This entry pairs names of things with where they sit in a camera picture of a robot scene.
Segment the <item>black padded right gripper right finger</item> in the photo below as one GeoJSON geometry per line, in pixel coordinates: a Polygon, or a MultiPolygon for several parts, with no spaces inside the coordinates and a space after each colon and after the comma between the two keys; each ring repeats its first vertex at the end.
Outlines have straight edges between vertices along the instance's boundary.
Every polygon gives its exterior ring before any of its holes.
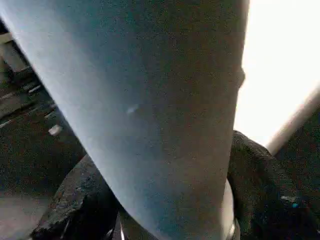
{"type": "Polygon", "coordinates": [[[241,240],[318,240],[320,220],[280,162],[235,130],[227,173],[241,240]]]}

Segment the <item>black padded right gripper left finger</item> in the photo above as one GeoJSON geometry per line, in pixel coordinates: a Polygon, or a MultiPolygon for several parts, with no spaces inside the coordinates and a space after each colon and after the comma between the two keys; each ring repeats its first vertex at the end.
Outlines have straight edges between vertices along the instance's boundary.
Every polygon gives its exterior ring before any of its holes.
{"type": "Polygon", "coordinates": [[[92,159],[85,155],[66,175],[33,240],[111,240],[119,204],[92,159]]]}

